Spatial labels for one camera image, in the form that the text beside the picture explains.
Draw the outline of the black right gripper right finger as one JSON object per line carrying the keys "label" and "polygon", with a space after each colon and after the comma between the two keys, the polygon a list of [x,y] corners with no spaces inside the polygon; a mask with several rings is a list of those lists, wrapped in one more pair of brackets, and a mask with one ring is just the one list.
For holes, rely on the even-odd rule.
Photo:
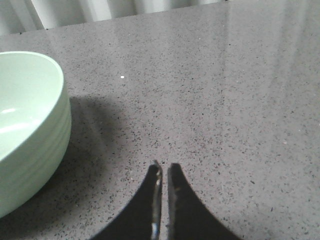
{"label": "black right gripper right finger", "polygon": [[169,240],[238,240],[210,211],[188,183],[182,167],[168,169]]}

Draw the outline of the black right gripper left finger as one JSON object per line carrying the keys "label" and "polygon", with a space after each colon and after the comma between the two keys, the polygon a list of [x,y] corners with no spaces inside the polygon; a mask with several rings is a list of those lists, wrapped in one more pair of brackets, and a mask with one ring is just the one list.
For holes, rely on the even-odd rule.
{"label": "black right gripper left finger", "polygon": [[125,208],[93,240],[158,240],[162,214],[163,171],[157,161]]}

